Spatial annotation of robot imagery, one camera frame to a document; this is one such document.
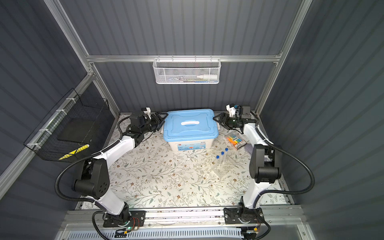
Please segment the white plastic storage box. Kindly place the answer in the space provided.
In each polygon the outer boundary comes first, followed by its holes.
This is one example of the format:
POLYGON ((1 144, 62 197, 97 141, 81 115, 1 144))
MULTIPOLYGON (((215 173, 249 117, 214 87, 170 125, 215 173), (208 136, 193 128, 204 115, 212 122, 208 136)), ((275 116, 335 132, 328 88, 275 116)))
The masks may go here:
POLYGON ((213 142, 214 142, 214 139, 209 139, 209 140, 168 142, 168 144, 170 145, 172 151, 179 152, 179 151, 210 149, 213 145, 213 142))

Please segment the blue plastic box lid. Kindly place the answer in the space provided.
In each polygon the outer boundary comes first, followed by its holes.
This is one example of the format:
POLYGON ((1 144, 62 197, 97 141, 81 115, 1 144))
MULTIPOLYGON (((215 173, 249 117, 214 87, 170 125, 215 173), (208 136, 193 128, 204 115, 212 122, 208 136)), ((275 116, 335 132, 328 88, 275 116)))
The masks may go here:
POLYGON ((170 111, 163 128, 164 140, 171 143, 215 139, 219 128, 213 117, 211 109, 170 111))

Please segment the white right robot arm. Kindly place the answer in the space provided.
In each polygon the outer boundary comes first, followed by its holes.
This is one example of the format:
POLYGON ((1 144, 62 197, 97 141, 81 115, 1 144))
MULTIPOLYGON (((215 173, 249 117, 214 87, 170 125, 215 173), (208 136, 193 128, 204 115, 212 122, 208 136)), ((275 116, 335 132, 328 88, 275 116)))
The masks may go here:
POLYGON ((250 106, 229 104, 227 113, 220 113, 213 120, 227 130, 236 130, 250 141, 252 154, 249 163, 251 182, 238 203, 237 212, 230 222, 249 223, 256 221, 262 213, 260 202, 263 192, 281 178, 281 154, 267 144, 268 138, 260 127, 258 116, 250 106))

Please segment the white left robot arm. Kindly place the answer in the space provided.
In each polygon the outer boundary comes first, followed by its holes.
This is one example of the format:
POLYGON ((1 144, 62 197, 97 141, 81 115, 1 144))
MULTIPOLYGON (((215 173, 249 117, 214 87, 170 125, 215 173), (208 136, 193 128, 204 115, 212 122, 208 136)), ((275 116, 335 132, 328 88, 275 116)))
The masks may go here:
POLYGON ((108 147, 97 152, 97 156, 85 160, 75 178, 73 190, 90 200, 104 213, 118 216, 126 203, 110 189, 109 168, 124 154, 138 147, 148 133, 160 131, 167 118, 167 113, 151 112, 143 108, 132 113, 130 124, 123 132, 118 127, 119 138, 108 147))

